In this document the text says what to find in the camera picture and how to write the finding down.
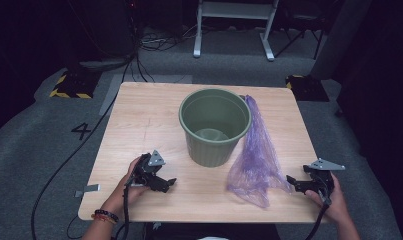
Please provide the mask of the purple plastic bag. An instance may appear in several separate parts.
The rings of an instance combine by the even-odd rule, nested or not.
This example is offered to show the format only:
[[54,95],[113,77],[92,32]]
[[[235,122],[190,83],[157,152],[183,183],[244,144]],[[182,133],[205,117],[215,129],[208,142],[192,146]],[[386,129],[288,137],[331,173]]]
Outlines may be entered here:
[[252,122],[246,133],[242,152],[230,168],[227,190],[260,208],[270,206],[272,188],[292,192],[281,170],[275,146],[255,99],[245,96]]

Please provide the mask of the white metal stand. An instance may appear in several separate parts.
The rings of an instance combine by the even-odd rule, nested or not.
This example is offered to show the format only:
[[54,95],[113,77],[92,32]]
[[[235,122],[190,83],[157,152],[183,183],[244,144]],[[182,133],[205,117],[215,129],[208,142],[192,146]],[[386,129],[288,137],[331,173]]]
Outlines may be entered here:
[[202,46],[202,21],[204,18],[232,18],[249,20],[266,20],[266,27],[260,33],[260,40],[268,61],[273,61],[275,55],[270,47],[268,38],[275,18],[280,0],[271,0],[267,4],[255,3],[230,3],[230,2],[212,2],[208,0],[199,0],[197,8],[197,30],[194,42],[193,56],[201,56]]

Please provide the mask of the green plastic bin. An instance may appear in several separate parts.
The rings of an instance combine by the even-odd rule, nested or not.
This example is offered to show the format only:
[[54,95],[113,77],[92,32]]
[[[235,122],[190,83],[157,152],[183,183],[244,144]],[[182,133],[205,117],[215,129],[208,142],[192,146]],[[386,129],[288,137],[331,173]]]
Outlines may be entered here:
[[182,101],[178,116],[189,156],[204,167],[225,164],[252,122],[245,99],[220,88],[192,92]]

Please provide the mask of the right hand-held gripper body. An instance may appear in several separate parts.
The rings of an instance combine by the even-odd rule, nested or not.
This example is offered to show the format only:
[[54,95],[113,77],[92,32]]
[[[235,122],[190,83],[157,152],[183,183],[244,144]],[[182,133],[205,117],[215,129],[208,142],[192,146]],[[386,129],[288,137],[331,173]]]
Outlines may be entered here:
[[314,191],[319,194],[322,202],[330,204],[330,195],[334,189],[334,181],[331,176],[332,171],[343,171],[344,165],[339,165],[322,158],[318,158],[313,163],[303,166],[304,172],[307,173],[312,181],[316,184]]

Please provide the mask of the grey column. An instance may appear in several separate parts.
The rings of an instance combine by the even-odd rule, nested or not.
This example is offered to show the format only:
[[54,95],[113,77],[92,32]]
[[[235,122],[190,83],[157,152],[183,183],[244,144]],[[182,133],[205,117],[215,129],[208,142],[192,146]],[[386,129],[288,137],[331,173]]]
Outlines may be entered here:
[[367,14],[372,0],[345,0],[310,75],[331,79]]

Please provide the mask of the black yellow striped base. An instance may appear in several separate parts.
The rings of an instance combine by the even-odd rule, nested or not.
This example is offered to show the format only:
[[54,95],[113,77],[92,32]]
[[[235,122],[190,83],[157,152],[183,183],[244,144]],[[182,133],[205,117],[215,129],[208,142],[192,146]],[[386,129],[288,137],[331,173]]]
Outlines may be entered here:
[[58,79],[50,97],[91,99],[94,97],[101,73],[72,73],[65,71]]
[[328,102],[329,97],[320,80],[310,75],[289,75],[285,79],[286,87],[293,92],[297,101]]

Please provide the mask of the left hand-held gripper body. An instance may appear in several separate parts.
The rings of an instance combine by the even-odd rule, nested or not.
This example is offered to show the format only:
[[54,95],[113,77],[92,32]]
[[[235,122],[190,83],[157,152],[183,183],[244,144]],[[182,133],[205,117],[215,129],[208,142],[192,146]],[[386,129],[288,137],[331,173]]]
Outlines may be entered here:
[[165,164],[165,160],[154,150],[152,153],[142,154],[131,174],[132,186],[162,186],[158,181],[157,172]]

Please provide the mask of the person's right hand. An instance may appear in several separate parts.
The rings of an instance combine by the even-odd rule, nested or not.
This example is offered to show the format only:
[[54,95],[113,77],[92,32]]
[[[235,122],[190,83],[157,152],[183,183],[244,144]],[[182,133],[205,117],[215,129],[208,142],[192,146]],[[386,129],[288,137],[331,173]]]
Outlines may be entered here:
[[[326,210],[326,216],[334,223],[342,223],[347,219],[350,219],[350,215],[347,209],[346,201],[341,190],[341,186],[337,177],[331,173],[331,176],[334,181],[334,190],[330,195],[331,204],[330,207]],[[318,206],[322,207],[323,201],[320,198],[319,194],[312,190],[307,190],[305,195],[315,202]]]

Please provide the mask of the small grey tape piece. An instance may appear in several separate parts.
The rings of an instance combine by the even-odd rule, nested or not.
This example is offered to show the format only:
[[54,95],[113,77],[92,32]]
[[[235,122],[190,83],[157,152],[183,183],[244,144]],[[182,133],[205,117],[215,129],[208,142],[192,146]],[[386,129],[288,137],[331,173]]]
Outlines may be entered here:
[[99,184],[88,185],[88,186],[85,186],[82,190],[76,190],[74,193],[74,197],[81,198],[87,192],[95,192],[95,191],[99,191],[99,190],[100,190]]

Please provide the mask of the black folding stand legs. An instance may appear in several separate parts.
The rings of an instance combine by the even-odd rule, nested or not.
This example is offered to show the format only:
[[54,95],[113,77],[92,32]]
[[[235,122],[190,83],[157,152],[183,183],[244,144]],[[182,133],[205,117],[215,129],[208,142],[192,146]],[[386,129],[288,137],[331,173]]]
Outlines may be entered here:
[[325,10],[319,0],[280,0],[275,26],[285,32],[289,42],[275,56],[282,54],[297,39],[310,31],[317,41],[313,56],[313,59],[316,59],[324,34],[324,21]]

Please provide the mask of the person's left hand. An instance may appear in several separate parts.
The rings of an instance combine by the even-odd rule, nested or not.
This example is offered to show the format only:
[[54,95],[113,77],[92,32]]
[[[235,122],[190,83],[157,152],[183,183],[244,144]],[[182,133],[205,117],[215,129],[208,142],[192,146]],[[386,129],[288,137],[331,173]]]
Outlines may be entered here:
[[[129,165],[127,173],[122,177],[122,179],[117,184],[114,191],[107,198],[107,200],[102,204],[101,209],[106,210],[110,213],[115,214],[120,219],[124,218],[124,190],[127,181],[129,180],[131,173],[133,172],[136,164],[139,162],[139,158],[135,158]],[[148,190],[148,187],[130,187],[128,189],[128,200],[127,204],[132,205],[138,198]]]

